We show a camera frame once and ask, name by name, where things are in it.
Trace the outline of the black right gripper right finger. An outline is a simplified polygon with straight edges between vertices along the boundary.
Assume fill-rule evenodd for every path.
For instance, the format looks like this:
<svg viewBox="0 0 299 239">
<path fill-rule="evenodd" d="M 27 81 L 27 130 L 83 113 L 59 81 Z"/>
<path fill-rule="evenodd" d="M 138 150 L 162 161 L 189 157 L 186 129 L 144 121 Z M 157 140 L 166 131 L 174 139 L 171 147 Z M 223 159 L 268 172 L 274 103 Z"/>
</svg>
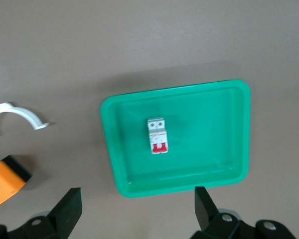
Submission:
<svg viewBox="0 0 299 239">
<path fill-rule="evenodd" d="M 193 239 L 294 239 L 283 224 L 272 220 L 259 220 L 250 226 L 228 212 L 221 213 L 205 187 L 195 187 L 195 215 L 201 230 Z"/>
</svg>

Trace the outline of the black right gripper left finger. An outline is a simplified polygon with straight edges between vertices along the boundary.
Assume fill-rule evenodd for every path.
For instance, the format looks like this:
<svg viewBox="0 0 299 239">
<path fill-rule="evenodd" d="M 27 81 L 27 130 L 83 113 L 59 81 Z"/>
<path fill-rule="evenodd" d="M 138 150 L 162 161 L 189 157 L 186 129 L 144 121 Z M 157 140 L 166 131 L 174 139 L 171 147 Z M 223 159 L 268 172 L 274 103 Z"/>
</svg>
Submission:
<svg viewBox="0 0 299 239">
<path fill-rule="evenodd" d="M 0 225 L 0 239 L 67 239 L 81 215 L 81 189 L 71 188 L 47 216 L 34 217 L 10 232 Z"/>
</svg>

